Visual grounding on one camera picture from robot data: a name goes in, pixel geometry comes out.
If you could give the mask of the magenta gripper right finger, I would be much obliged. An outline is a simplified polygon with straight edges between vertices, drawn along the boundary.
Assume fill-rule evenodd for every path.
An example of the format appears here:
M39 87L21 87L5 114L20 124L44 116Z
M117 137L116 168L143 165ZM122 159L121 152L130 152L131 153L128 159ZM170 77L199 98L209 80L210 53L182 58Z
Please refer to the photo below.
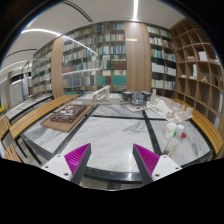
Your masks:
M137 144L133 145L133 156L144 185L181 170L169 156L159 156Z

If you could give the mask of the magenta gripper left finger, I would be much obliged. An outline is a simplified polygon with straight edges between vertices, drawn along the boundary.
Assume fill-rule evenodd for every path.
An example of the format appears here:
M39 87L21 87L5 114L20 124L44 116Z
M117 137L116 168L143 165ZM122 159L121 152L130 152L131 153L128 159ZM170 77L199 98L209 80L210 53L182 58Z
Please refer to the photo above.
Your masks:
M87 143L63 155L56 154L42 169L79 185L91 155L91 144Z

